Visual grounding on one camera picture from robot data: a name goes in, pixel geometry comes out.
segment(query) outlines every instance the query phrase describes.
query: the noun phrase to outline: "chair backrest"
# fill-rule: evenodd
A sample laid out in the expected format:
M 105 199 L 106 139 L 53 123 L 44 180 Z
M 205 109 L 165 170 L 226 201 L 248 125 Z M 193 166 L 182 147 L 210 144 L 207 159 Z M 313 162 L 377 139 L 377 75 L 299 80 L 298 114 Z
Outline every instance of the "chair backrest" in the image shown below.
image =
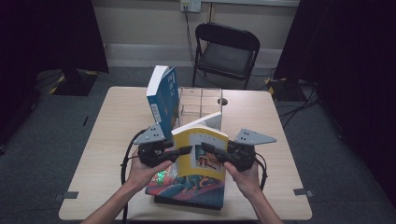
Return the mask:
M 202 23 L 195 29 L 195 36 L 199 39 L 226 45 L 237 49 L 259 51 L 259 39 L 249 31 L 239 30 L 233 27 L 217 24 L 214 22 Z

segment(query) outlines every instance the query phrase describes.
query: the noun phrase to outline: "forearm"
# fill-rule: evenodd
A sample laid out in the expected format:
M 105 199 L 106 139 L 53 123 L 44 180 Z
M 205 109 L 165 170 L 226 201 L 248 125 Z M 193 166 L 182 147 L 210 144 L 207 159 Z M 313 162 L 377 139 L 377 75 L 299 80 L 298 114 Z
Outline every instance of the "forearm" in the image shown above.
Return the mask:
M 262 192 L 249 199 L 261 224 L 283 223 Z
M 121 186 L 101 207 L 81 223 L 112 223 L 122 208 L 138 192 L 133 187 Z

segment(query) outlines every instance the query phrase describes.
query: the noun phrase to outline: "human hand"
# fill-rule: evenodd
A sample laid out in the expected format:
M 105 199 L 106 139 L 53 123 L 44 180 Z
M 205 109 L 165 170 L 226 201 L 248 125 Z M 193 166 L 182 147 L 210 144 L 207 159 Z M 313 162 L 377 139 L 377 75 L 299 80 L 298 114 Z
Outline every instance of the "human hand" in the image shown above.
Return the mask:
M 131 170 L 128 175 L 128 179 L 125 184 L 130 186 L 136 192 L 143 189 L 154 177 L 157 173 L 165 170 L 170 165 L 172 165 L 171 161 L 164 161 L 163 163 L 155 166 L 153 168 L 148 167 L 147 165 L 140 162 L 140 159 L 137 155 L 138 148 L 132 154 L 132 165 Z
M 254 162 L 251 168 L 244 172 L 238 172 L 235 166 L 227 161 L 224 162 L 224 167 L 233 177 L 233 181 L 235 181 L 236 186 L 247 199 L 250 200 L 251 197 L 257 195 L 257 192 L 262 192 L 262 190 L 260 189 L 258 169 L 259 165 L 257 164 L 257 162 Z

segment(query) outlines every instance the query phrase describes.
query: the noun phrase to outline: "green light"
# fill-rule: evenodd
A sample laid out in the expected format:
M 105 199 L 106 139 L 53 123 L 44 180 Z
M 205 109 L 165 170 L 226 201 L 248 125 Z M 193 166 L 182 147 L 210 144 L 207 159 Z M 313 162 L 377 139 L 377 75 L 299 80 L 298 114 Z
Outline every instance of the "green light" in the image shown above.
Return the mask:
M 161 171 L 157 174 L 157 185 L 162 185 L 163 184 L 163 179 L 165 178 L 166 171 Z

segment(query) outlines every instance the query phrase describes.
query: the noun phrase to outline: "black curtain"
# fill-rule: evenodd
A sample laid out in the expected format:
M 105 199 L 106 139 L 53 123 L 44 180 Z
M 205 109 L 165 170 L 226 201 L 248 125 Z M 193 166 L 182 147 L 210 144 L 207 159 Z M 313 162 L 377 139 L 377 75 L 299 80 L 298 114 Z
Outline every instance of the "black curtain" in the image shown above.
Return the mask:
M 41 71 L 108 73 L 91 0 L 6 1 L 0 5 L 0 32 L 0 143 Z
M 318 83 L 346 142 L 394 206 L 395 10 L 390 0 L 301 0 L 275 73 Z

